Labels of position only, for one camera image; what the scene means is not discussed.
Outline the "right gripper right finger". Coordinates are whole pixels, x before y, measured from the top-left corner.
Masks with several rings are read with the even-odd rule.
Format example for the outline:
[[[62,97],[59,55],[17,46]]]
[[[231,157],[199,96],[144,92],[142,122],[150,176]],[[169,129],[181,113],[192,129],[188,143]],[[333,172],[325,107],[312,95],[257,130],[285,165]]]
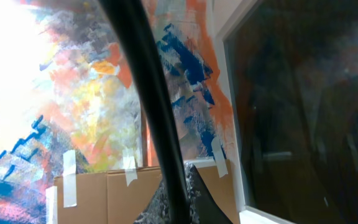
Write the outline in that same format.
[[[196,166],[185,163],[187,196],[191,224],[232,224],[214,201]]]

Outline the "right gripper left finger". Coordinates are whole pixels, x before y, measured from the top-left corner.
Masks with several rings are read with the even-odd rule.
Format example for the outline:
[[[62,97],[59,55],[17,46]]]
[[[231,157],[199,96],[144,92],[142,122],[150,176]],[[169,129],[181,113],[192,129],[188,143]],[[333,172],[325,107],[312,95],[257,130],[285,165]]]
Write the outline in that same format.
[[[162,180],[150,199],[149,204],[139,214],[134,224],[170,224],[169,212],[167,191],[164,180]]]

